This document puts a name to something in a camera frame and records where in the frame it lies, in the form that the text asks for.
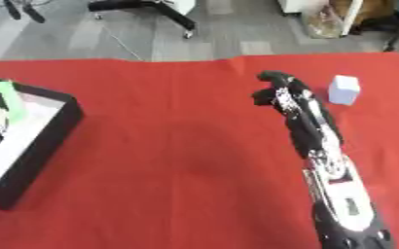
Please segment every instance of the red table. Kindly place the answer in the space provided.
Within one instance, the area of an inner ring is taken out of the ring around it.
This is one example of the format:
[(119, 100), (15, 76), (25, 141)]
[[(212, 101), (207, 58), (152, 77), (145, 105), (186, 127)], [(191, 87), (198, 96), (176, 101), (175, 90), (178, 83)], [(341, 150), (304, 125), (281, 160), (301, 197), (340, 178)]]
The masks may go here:
[(302, 161), (283, 118), (249, 95), (265, 69), (325, 97), (345, 150), (399, 248), (399, 53), (246, 56), (214, 62), (0, 62), (0, 77), (74, 94), (82, 121), (11, 212), (0, 249), (315, 249)]

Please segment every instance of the white cube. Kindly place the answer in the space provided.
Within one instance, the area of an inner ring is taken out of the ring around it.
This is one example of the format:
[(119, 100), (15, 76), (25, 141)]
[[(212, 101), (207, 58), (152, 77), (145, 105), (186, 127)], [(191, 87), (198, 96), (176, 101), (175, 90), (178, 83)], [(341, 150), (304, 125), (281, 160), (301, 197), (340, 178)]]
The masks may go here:
[(328, 95), (332, 103), (352, 105), (357, 99), (360, 90), (357, 78), (337, 75), (328, 88)]

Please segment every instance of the green sponge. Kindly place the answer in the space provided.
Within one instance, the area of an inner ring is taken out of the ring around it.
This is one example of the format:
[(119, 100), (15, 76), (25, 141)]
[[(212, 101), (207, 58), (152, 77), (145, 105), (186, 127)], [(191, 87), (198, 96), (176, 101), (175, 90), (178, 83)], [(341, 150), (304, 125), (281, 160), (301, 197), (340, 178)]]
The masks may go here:
[(0, 82), (0, 93), (9, 108), (9, 122), (14, 123), (25, 117), (25, 107), (22, 98), (12, 82)]

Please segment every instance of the robotic hand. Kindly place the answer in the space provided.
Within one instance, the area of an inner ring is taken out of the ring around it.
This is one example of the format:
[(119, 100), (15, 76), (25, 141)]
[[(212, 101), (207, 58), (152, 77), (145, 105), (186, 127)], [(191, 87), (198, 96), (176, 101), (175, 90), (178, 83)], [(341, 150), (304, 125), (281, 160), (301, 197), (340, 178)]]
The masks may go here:
[(344, 140), (322, 102), (292, 75), (265, 71), (269, 89), (253, 93), (256, 105), (271, 105), (286, 118), (302, 159), (313, 200), (312, 218), (322, 249), (391, 249), (393, 239), (363, 186)]

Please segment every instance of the floor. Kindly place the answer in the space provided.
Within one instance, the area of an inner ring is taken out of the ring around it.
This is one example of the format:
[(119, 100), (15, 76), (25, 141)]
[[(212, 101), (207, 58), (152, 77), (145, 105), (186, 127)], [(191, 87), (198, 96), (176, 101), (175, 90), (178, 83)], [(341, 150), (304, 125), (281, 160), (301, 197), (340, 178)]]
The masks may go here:
[(0, 60), (123, 58), (206, 60), (240, 54), (378, 52), (388, 38), (369, 32), (342, 39), (310, 39), (299, 18), (284, 18), (275, 0), (197, 0), (189, 17), (198, 34), (182, 29), (153, 10), (109, 12), (95, 20), (87, 0), (54, 0), (40, 7), (48, 20), (12, 20), (0, 8)]

